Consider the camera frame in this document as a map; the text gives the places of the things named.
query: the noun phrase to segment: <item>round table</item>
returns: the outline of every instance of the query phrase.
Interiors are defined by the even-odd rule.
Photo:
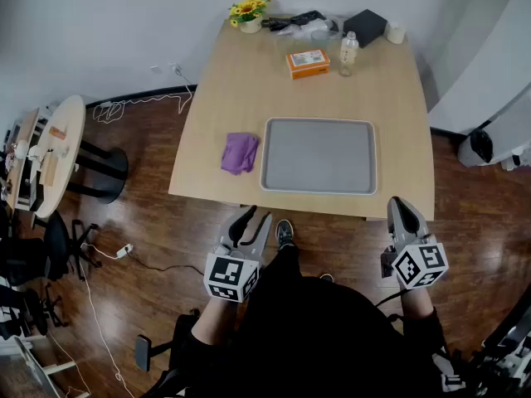
[[[51,127],[56,127],[65,133],[65,138],[60,139],[51,135]],[[97,197],[103,203],[111,203],[122,192],[129,169],[127,156],[123,150],[118,148],[105,151],[87,143],[81,138],[84,127],[85,104],[79,95],[73,95],[63,101],[48,119],[37,145],[40,148],[55,151],[52,155],[60,156],[57,157],[53,184],[42,185],[42,203],[36,211],[37,217],[50,216],[59,206],[66,190]],[[80,148],[104,159],[105,163],[80,155]],[[96,172],[95,188],[70,182],[76,163]],[[39,168],[39,163],[32,163],[31,179],[35,178]]]

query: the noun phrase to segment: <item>wooden floor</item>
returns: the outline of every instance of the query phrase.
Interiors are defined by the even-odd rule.
[[[204,268],[220,223],[235,208],[168,195],[185,112],[178,115],[177,102],[165,99],[130,106],[112,124],[97,124],[87,113],[85,139],[102,148],[123,148],[130,164],[118,201],[101,205],[94,198],[67,192],[59,207],[68,223],[75,217],[100,225],[100,231],[91,236],[99,249],[115,255],[131,243],[135,256],[149,265]],[[531,280],[531,171],[504,172],[499,166],[467,169],[458,163],[447,138],[432,141],[436,221],[430,229],[444,243],[451,268],[430,292],[449,345],[470,352],[480,347]],[[385,222],[270,211],[274,223],[281,218],[293,222],[304,274],[328,271],[338,283],[359,290],[373,302],[397,291],[395,279],[382,280],[380,275],[379,255],[391,243]],[[22,233],[31,236],[42,231],[30,231],[25,218]],[[90,254],[99,257],[94,251]],[[266,260],[274,255],[275,240],[270,235]],[[130,258],[101,259],[103,268],[88,274],[92,300],[121,374],[133,395],[140,396],[167,368],[168,355],[156,357],[151,372],[142,372],[134,362],[136,336],[151,337],[153,344],[169,340],[177,316],[190,308],[203,308],[207,293],[201,276],[192,269],[160,273]],[[62,295],[63,317],[70,323],[68,328],[52,329],[53,334],[79,362],[93,396],[129,396],[114,377],[87,285],[69,274],[53,284],[53,293]],[[399,301],[384,308],[385,313],[398,310]],[[67,360],[59,351],[57,356]],[[74,371],[61,378],[61,385],[82,389]]]

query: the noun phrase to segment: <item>orange box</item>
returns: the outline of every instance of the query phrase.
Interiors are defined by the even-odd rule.
[[[66,137],[66,133],[64,131],[60,131],[59,129],[57,129],[56,127],[53,127],[53,126],[50,127],[49,133],[52,136],[60,138],[61,140],[64,140],[65,137]]]
[[[330,59],[322,49],[288,53],[285,58],[292,80],[310,75],[326,74],[330,71]]]

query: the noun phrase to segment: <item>wall outlet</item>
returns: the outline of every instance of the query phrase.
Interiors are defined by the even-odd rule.
[[[132,250],[133,250],[133,245],[128,243],[126,246],[124,246],[122,249],[116,252],[116,258],[124,258]]]
[[[154,74],[162,74],[162,73],[163,73],[163,70],[161,70],[161,69],[160,69],[160,66],[158,66],[158,65],[150,66],[149,69],[150,69],[151,72],[153,72]]]
[[[169,62],[168,66],[177,75],[182,75],[183,74],[183,68],[181,68],[181,66],[177,62]]]

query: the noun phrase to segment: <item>electrical cord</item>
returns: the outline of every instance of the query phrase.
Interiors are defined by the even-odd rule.
[[[83,245],[85,246],[91,246],[95,249],[96,252],[102,254],[103,256],[106,256],[107,258],[109,258],[110,260],[120,260],[120,258],[118,258],[117,256],[110,256],[110,255],[107,255],[105,252],[102,252],[101,250],[99,250],[98,248],[96,248],[94,245],[90,244],[90,243],[86,243],[86,242],[83,242]],[[144,268],[146,269],[154,269],[155,271],[160,271],[161,273],[163,273],[164,271],[168,271],[169,269],[194,269],[196,270],[200,275],[205,275],[200,269],[194,267],[193,265],[188,265],[188,264],[177,264],[177,265],[170,265],[169,267],[166,267],[166,268],[163,268],[163,269],[160,269],[159,267],[152,267],[151,265],[147,265],[146,263],[144,263],[142,260],[140,260],[139,258],[136,258],[134,256],[131,255],[130,252],[127,252],[127,255],[132,259],[134,260],[137,264],[140,264],[142,265]]]
[[[147,265],[146,263],[144,263],[142,260],[139,260],[138,258],[135,258],[134,256],[132,256],[129,252],[127,253],[127,255],[129,257],[131,257],[133,259],[133,261],[136,261],[137,264],[140,264],[142,265],[144,268],[146,269],[154,269],[156,271],[160,271],[161,273],[163,273],[164,271],[167,271],[169,269],[194,269],[196,270],[200,275],[205,275],[202,271],[200,271],[199,269],[197,269],[196,267],[194,267],[193,265],[170,265],[169,267],[166,267],[166,268],[163,268],[163,269],[160,269],[159,267],[151,267],[150,265]]]
[[[184,74],[182,74],[181,71],[178,70],[176,66],[173,68],[173,72],[175,72],[176,75],[180,76],[187,82],[187,84],[185,84],[184,86],[186,87],[186,90],[188,91],[188,94],[190,96],[184,101],[184,103],[183,103],[183,97],[179,95],[178,93],[175,93],[172,95],[164,95],[160,97],[152,97],[147,100],[138,99],[138,100],[121,100],[120,102],[104,102],[94,107],[94,109],[92,110],[92,119],[94,119],[95,121],[99,123],[110,124],[114,121],[118,121],[124,116],[125,106],[127,104],[148,103],[152,101],[159,101],[162,99],[179,99],[177,113],[180,115],[184,109],[184,106],[186,106],[186,103],[188,103],[192,99],[193,94],[192,94],[192,91],[190,91],[190,89],[188,88],[188,85],[191,84],[188,78],[184,76]],[[119,116],[117,118],[113,118],[117,113],[119,113]]]
[[[86,392],[91,395],[90,393],[90,388],[89,386],[86,384],[85,382],[85,379],[83,378],[83,375],[81,375],[81,371],[80,371],[80,368],[77,366],[77,362],[76,360],[74,360],[74,358],[72,358],[72,356],[66,352],[65,348],[62,347],[59,342],[57,341],[57,339],[51,334],[50,331],[48,331],[48,334],[50,335],[50,337],[53,339],[53,342],[56,343],[56,345],[75,363],[76,365],[76,369],[77,369],[77,372],[80,374],[80,378],[81,378],[81,381],[83,381],[83,385],[85,385],[85,388],[86,388]],[[79,389],[76,389],[76,388],[73,388],[72,386],[68,386],[68,392],[66,393],[66,396],[68,396],[68,394],[70,394],[70,389],[73,389],[74,391],[78,391],[78,392],[85,392],[85,391],[80,391]]]
[[[90,244],[90,243],[86,243],[86,242],[83,242],[82,245],[85,245],[85,246],[91,246],[95,249],[96,252],[102,254],[103,256],[106,256],[107,258],[109,258],[110,260],[119,260],[119,258],[117,256],[110,256],[110,255],[107,255],[105,253],[103,253],[101,250],[99,250],[98,248],[96,248],[94,245]]]
[[[396,292],[395,294],[387,296],[385,299],[382,299],[379,303],[375,305],[375,307],[379,307],[383,303],[386,303],[387,301],[390,301],[391,299],[398,298],[399,296],[402,296],[409,292],[411,289],[402,289],[400,292]]]
[[[105,337],[103,336],[103,330],[101,330],[100,321],[98,320],[98,315],[96,314],[96,308],[94,307],[94,303],[92,302],[92,294],[90,293],[89,281],[86,278],[85,269],[83,268],[83,264],[80,264],[80,267],[81,267],[81,273],[83,274],[83,277],[85,277],[86,289],[89,291],[90,306],[92,307],[92,311],[94,313],[94,319],[96,321],[96,324],[98,325],[98,329],[100,330],[101,340],[102,340],[103,344],[105,345],[105,348],[107,348],[107,352],[109,353],[110,360],[113,362],[113,366],[116,369],[116,373],[114,374],[114,377],[116,377],[117,381],[121,381],[123,383],[124,389],[134,398],[134,395],[127,388],[127,385],[125,384],[125,379],[122,376],[122,374],[120,373],[119,368],[116,365],[116,362],[114,361],[113,354],[110,352],[109,345],[107,345],[107,341],[105,340]]]

